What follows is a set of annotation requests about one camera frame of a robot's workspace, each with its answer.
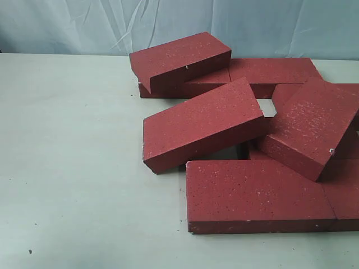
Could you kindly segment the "rear right base brick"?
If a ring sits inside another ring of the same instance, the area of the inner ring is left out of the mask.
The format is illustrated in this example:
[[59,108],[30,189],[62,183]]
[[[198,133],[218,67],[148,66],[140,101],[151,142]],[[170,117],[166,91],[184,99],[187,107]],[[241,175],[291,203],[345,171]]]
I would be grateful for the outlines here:
[[232,81],[245,77],[257,99],[270,99],[278,84],[321,78],[309,58],[233,58],[228,70]]

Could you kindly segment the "base brick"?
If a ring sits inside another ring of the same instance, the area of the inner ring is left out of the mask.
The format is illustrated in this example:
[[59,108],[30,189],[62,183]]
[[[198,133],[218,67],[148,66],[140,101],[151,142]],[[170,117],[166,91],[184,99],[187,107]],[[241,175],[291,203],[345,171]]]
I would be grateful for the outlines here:
[[319,135],[331,129],[333,117],[344,116],[347,127],[358,111],[358,93],[330,82],[310,79],[302,85],[278,85],[274,91],[277,114],[270,122],[270,133],[290,135],[309,132]]
[[248,141],[247,148],[250,160],[273,160],[270,156],[259,150],[255,140]]
[[309,58],[233,58],[228,70],[232,81],[245,77],[257,99],[270,99],[278,84],[321,78]]
[[189,99],[215,89],[219,86],[231,82],[228,68],[223,68],[218,71],[209,73],[205,76],[198,77],[191,81],[187,81],[181,86],[165,90],[165,92],[158,92],[150,94],[148,90],[138,83],[139,95],[141,98],[149,99]]

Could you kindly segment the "right middle base brick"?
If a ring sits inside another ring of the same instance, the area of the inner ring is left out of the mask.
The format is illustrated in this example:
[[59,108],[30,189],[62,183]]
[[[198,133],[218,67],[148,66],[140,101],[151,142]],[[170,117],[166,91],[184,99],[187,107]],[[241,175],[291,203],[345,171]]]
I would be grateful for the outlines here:
[[358,93],[330,82],[310,79],[302,85],[278,85],[274,91],[277,114],[270,122],[270,133],[290,135],[309,132],[319,135],[331,129],[333,117],[344,116],[347,127],[358,111]]

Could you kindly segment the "rear left base brick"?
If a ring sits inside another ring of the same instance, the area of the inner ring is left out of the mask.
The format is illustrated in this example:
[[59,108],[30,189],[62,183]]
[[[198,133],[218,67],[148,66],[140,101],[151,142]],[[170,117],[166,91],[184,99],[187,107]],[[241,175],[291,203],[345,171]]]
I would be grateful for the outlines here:
[[158,92],[150,94],[148,90],[138,83],[139,95],[141,98],[149,99],[189,99],[215,89],[219,86],[231,82],[228,68],[223,68],[218,71],[209,73],[205,76],[198,77],[191,81],[187,81],[181,86],[165,90],[165,92]]

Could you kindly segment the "white backdrop cloth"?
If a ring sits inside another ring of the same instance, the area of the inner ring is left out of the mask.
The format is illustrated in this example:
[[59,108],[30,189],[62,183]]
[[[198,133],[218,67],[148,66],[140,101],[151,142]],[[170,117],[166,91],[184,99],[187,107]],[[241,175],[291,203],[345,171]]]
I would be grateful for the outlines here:
[[128,55],[201,32],[235,58],[353,60],[358,2],[1,2],[4,53]]

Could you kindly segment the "red brick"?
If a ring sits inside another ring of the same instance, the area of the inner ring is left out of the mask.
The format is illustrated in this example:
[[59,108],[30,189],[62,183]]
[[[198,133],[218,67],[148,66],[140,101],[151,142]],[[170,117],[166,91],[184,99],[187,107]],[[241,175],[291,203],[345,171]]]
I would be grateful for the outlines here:
[[322,186],[271,160],[186,164],[192,234],[327,231],[337,219]]
[[358,230],[358,160],[332,160],[321,174],[321,185],[336,220],[329,231]]
[[310,78],[270,121],[258,148],[315,182],[358,111],[358,93]]
[[267,134],[269,122],[246,78],[143,121],[142,159],[155,174]]
[[202,32],[129,54],[131,69],[150,94],[159,94],[185,82],[227,68],[232,50],[208,32]]

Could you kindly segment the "centre lower base brick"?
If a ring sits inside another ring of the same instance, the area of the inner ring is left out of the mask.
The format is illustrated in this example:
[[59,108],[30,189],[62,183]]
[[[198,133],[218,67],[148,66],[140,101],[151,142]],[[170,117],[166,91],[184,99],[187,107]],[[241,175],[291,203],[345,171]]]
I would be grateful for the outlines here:
[[248,141],[247,148],[250,160],[273,160],[270,156],[259,150],[255,140]]

